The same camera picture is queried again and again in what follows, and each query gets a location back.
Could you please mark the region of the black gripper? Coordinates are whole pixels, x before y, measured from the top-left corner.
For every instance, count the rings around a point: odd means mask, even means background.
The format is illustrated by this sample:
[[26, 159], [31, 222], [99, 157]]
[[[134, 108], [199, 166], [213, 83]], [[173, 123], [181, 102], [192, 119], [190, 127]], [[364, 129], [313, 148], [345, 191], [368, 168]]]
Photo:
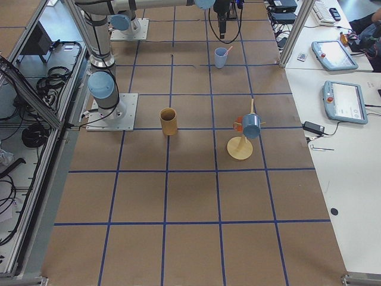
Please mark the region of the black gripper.
[[214, 3], [214, 12], [218, 18], [219, 38], [224, 39], [226, 34], [227, 13], [230, 10], [230, 0], [216, 0]]

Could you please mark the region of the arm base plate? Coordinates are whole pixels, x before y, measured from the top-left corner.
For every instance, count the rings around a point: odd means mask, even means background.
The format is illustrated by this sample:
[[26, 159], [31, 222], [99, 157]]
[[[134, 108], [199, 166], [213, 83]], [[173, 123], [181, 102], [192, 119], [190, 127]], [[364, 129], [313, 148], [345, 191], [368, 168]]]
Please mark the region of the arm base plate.
[[90, 123], [85, 126], [86, 130], [91, 132], [133, 131], [138, 94], [120, 93], [119, 99], [115, 110], [99, 109], [96, 100], [93, 100], [92, 108], [98, 109], [98, 111], [90, 113]]
[[130, 20], [125, 15], [114, 15], [110, 20], [111, 41], [142, 41], [148, 34], [148, 18]]

